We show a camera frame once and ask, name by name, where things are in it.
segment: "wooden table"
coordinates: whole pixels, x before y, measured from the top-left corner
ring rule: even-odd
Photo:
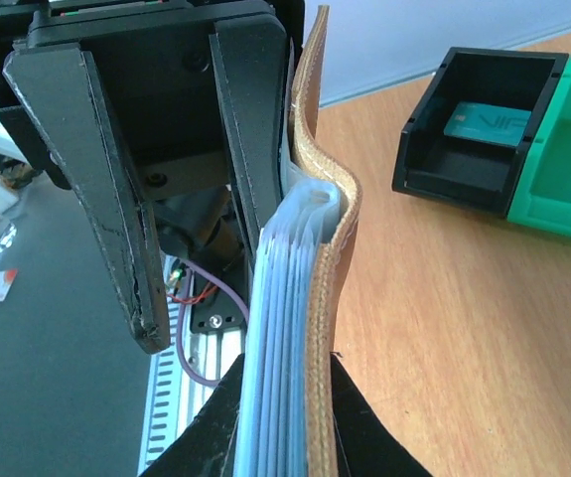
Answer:
[[[571,52],[571,34],[532,50]],[[428,82],[321,112],[364,190],[335,349],[435,475],[571,476],[571,239],[391,192]]]

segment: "brown leather wallet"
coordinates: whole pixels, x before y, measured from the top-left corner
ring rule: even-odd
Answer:
[[[315,140],[323,54],[329,7],[321,6],[300,58],[292,85],[289,133],[294,161],[313,177],[335,183],[341,190],[341,220],[330,243],[321,245],[308,304],[305,409],[310,476],[338,475],[330,352],[336,314],[357,235],[362,190],[357,177],[323,151]]]

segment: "gray surface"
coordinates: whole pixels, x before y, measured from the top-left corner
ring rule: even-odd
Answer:
[[[0,269],[0,476],[134,476],[150,359],[72,192],[30,186]]]

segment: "purple cable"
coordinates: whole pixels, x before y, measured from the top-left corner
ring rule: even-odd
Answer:
[[[211,281],[216,286],[218,286],[221,290],[223,290],[225,293],[227,293],[227,295],[229,295],[229,297],[234,301],[234,303],[236,303],[236,305],[238,306],[238,309],[241,311],[241,313],[243,314],[243,317],[245,318],[245,321],[247,322],[247,319],[249,316],[249,310],[247,309],[247,306],[245,305],[245,303],[243,302],[241,297],[238,296],[234,290],[232,290],[228,285],[223,283],[221,280],[216,278],[214,275],[206,272],[201,267],[192,263],[191,261],[182,260],[182,262],[188,267],[188,270],[186,270],[186,276],[184,277],[184,283],[186,285],[182,286],[179,298],[181,298],[182,300],[186,300],[188,298],[188,294],[190,293],[190,283],[191,283],[191,280],[193,278],[193,272],[198,273],[203,278]],[[218,382],[220,380],[208,380],[208,379],[204,378],[203,376],[200,376],[199,374],[197,374],[197,372],[195,370],[193,370],[191,368],[191,366],[188,364],[188,360],[186,360],[186,351],[184,350],[184,319],[185,319],[185,315],[186,315],[186,304],[180,303],[179,304],[179,318],[177,320],[177,337],[175,339],[175,343],[177,345],[177,357],[179,358],[179,364],[182,366],[182,368],[184,369],[184,371],[186,372],[188,377],[191,380],[193,380],[195,383],[198,383],[202,386],[207,386],[209,388],[216,388],[216,385],[218,385]]]

